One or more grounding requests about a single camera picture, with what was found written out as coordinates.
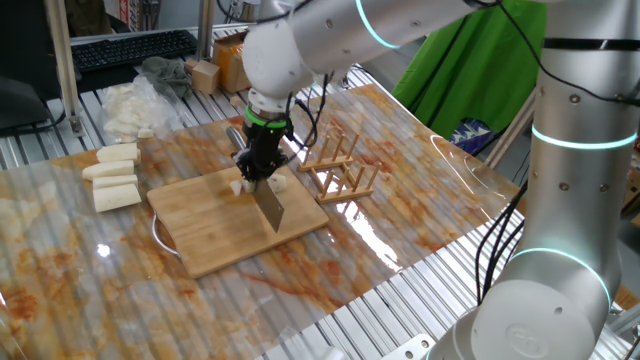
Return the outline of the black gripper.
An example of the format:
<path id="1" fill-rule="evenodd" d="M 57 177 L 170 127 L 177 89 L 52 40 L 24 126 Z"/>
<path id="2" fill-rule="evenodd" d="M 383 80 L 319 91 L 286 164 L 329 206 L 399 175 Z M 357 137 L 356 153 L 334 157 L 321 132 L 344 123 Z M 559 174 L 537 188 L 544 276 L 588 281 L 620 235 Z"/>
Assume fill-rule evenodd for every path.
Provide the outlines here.
<path id="1" fill-rule="evenodd" d="M 269 178 L 290 161 L 279 148 L 285 130 L 262 126 L 244 127 L 247 148 L 233 154 L 233 160 L 243 177 L 249 181 Z"/>

